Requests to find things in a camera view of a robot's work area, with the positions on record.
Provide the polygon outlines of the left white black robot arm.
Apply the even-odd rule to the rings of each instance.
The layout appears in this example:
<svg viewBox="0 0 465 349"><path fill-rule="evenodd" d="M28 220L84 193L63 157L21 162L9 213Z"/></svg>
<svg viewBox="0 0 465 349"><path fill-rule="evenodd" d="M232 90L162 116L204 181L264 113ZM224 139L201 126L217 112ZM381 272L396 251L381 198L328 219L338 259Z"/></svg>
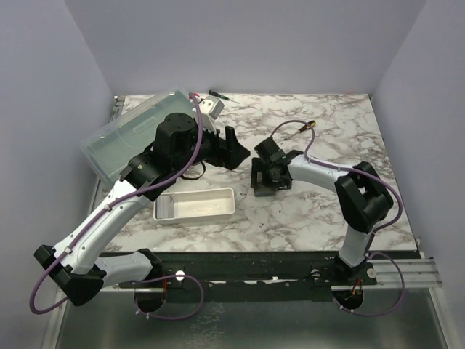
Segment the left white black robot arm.
<svg viewBox="0 0 465 349"><path fill-rule="evenodd" d="M68 237L33 254L75 306L86 304L114 284L139 281L155 286L161 269L146 249L119 257L101 257L113 237L137 213L153 203L192 165L207 163L234 170L250 155L232 127L222 135L185 113L171 113L157 126L155 139L131 158L101 204Z"/></svg>

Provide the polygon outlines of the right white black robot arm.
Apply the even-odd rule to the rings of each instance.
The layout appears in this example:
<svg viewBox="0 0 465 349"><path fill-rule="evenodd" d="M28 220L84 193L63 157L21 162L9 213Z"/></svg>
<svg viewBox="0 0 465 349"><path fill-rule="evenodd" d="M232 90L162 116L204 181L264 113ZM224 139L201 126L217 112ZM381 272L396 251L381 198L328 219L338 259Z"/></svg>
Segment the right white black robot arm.
<svg viewBox="0 0 465 349"><path fill-rule="evenodd" d="M352 284L360 277L375 226L393 207L393 200L374 168L366 161L349 167L311 158L302 151L285 153L268 137L255 147L251 187L256 197L275 196L294 182L308 182L334 192L347 223L342 248L334 262L336 280Z"/></svg>

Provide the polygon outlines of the grey card holder wallet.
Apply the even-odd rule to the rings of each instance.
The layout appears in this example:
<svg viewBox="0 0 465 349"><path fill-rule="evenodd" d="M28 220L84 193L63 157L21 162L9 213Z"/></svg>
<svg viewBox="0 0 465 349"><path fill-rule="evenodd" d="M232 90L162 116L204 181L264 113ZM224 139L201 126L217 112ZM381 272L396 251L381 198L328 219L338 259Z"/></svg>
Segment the grey card holder wallet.
<svg viewBox="0 0 465 349"><path fill-rule="evenodd" d="M278 192L278 188L266 186L262 182L255 183L253 189L256 197L271 197L275 196Z"/></svg>

